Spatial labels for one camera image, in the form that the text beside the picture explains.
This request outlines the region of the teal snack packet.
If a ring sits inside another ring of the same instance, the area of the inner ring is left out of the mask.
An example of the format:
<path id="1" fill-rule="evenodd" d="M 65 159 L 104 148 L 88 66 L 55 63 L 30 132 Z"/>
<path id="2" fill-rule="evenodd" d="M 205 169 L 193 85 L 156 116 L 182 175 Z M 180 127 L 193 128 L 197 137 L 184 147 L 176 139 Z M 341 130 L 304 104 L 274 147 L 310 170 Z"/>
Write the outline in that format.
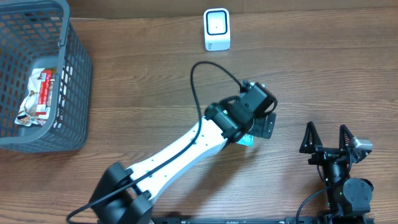
<path id="1" fill-rule="evenodd" d="M 250 134 L 245 134 L 236 144 L 240 144 L 243 146 L 253 146 L 254 145 L 254 136 Z"/>

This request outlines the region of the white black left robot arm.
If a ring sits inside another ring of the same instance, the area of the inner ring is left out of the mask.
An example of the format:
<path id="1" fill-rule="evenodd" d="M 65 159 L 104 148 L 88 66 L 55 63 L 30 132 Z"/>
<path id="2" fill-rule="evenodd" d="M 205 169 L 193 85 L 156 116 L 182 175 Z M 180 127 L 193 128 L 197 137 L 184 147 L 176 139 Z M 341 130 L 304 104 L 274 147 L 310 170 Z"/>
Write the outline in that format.
<path id="1" fill-rule="evenodd" d="M 109 166 L 89 201 L 98 223 L 150 223 L 154 204 L 173 182 L 267 122 L 276 106 L 269 90 L 246 82 L 239 96 L 210 104 L 191 130 L 157 154 L 127 168 Z"/>

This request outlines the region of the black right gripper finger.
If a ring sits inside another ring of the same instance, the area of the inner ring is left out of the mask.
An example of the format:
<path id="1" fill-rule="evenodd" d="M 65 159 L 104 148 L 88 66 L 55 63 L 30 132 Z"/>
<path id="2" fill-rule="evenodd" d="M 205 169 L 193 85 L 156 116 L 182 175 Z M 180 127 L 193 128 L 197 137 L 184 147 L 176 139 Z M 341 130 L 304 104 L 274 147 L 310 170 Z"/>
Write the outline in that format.
<path id="1" fill-rule="evenodd" d="M 350 132 L 345 124 L 340 126 L 340 136 L 339 136 L 339 148 L 340 149 L 351 149 L 353 147 L 353 143 L 351 140 L 354 138 L 354 135 Z"/>
<path id="2" fill-rule="evenodd" d="M 305 135 L 299 149 L 299 153 L 313 154 L 323 147 L 316 127 L 312 121 L 307 123 Z"/>

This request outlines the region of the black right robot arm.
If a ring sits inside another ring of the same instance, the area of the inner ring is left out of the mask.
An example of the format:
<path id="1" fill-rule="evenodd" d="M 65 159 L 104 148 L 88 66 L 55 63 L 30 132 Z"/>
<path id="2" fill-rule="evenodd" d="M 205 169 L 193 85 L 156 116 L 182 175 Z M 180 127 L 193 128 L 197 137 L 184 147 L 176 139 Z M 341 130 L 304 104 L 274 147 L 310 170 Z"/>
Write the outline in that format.
<path id="1" fill-rule="evenodd" d="M 372 149 L 368 138 L 354 136 L 344 124 L 340 126 L 339 147 L 324 147 L 314 123 L 308 122 L 299 152 L 311 155 L 308 163 L 317 167 L 325 188 L 302 202 L 295 223 L 373 223 L 366 214 L 371 211 L 374 186 L 367 179 L 350 176 L 353 164 L 365 159 Z M 301 219 L 303 207 L 322 193 L 326 194 L 329 209 L 314 218 Z"/>

